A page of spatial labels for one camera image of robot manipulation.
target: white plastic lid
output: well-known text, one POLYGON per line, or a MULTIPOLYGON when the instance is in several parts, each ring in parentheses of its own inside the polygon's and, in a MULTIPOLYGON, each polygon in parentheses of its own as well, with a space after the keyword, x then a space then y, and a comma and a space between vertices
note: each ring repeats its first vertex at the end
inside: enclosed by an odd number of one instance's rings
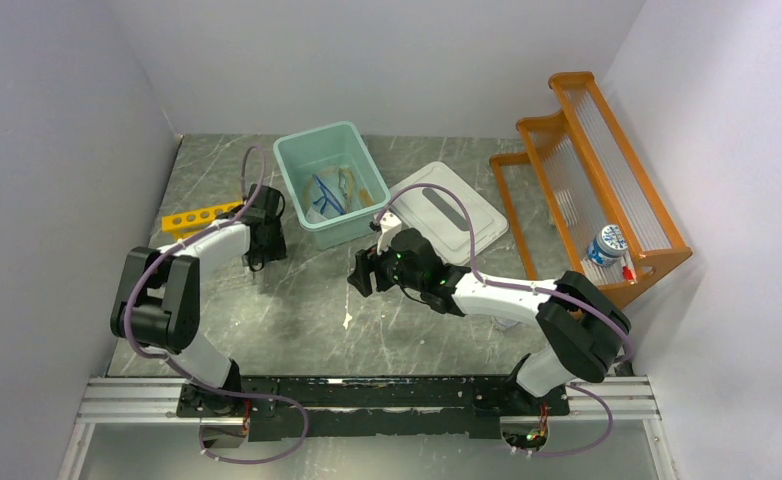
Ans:
POLYGON ((612 257, 619 257, 627 251, 627 241, 621 233, 621 227, 613 224, 606 225, 597 235, 597 244, 600 250, 612 257))
MULTIPOLYGON (((390 189, 391 195, 413 183, 434 183, 459 197, 473 223, 476 254, 509 229, 506 217, 444 163, 432 162, 409 175, 390 189)), ((465 216, 447 194, 431 188, 409 190, 391 205, 391 210, 404 223, 418 229, 445 262, 465 265, 470 261, 470 233, 465 216)))

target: tabletop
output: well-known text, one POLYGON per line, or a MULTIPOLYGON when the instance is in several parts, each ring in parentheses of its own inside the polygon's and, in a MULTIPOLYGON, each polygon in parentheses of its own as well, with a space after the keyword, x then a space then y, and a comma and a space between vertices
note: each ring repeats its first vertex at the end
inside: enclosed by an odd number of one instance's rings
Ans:
MULTIPOLYGON (((494 328, 488 317, 440 315, 405 298, 399 289, 363 298, 346 282, 356 251, 376 241, 366 236, 318 250, 299 224, 273 155, 281 135, 186 135, 154 222, 149 245, 172 243, 161 216, 240 199, 240 162, 251 144, 267 154, 267 182, 287 205, 282 226, 285 260, 257 273, 239 259, 220 267, 202 285, 200 332, 238 362, 247 375, 421 375, 508 373, 527 353, 544 346, 530 325, 494 328)), ((393 186, 424 165, 440 161, 503 215, 488 160, 523 151, 520 140, 442 137, 363 137, 385 183, 393 186)), ((258 178, 253 154, 248 179, 258 178)), ((568 269, 562 243, 532 168, 505 169, 521 228, 541 278, 568 269)), ((477 256, 484 273, 524 278, 514 239, 507 232, 477 256)), ((172 376, 167 366, 136 358, 119 341, 108 374, 172 376)))

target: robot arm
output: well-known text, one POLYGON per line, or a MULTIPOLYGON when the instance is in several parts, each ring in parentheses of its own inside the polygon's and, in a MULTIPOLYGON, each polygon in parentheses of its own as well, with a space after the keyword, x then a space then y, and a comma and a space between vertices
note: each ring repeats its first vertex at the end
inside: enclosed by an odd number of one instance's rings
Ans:
POLYGON ((347 279, 363 296, 373 291, 373 274, 377 291, 394 286, 415 290, 438 313, 490 315, 540 327, 548 345, 528 357, 517 374, 518 384, 536 397, 577 377, 600 382, 606 376, 621 339, 596 317, 579 311, 577 319, 575 306, 537 292, 539 288, 554 290, 581 300, 629 333, 624 314, 585 276, 567 272, 557 280, 544 281, 486 277, 525 285, 524 290, 486 285, 469 268, 445 264, 420 232, 402 230, 399 220, 386 217, 378 227, 382 230, 379 244, 356 253, 356 268, 347 279))
MULTIPOLYGON (((243 258, 250 268, 285 258, 285 241, 279 223, 281 213, 277 213, 282 194, 270 187, 261 189, 252 208, 238 222, 179 250, 162 263, 150 277, 147 291, 132 306, 132 333, 142 346, 152 353, 167 354, 186 372, 208 385, 233 391, 240 391, 238 365, 198 332, 200 284, 234 258, 243 258), (158 289, 163 289, 160 298, 150 292, 158 289)), ((226 221, 218 218, 212 225, 225 225, 226 221)), ((129 308, 126 301, 135 283, 161 252, 175 245, 159 249, 138 247, 129 252, 112 310, 111 331, 115 336, 124 336, 123 312, 129 308)))

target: blue label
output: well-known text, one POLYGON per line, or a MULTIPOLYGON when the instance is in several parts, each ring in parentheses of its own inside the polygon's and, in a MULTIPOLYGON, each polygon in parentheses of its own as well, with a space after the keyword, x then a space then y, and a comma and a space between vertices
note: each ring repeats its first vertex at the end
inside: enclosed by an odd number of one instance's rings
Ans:
POLYGON ((588 245, 588 250, 586 253, 588 254, 589 260, 596 263, 597 265, 600 265, 601 267, 608 267, 618 260, 618 257, 613 257, 600 250, 600 246, 597 245, 596 238, 588 245))

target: light blue plastic bin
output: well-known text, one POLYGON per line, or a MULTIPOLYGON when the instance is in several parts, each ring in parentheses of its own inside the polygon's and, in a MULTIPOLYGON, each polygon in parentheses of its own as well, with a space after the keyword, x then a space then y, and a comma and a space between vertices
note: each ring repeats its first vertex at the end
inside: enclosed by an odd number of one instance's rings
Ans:
POLYGON ((391 194, 355 125, 339 122, 288 135, 273 144, 273 152, 300 225, 312 233, 318 248, 329 248, 372 232, 371 219, 388 202, 391 194), (336 218, 308 222, 306 211, 310 205, 304 205, 302 198, 305 185, 312 181, 313 173, 333 166, 349 167, 356 180, 356 193, 359 188, 364 188, 374 203, 336 218))

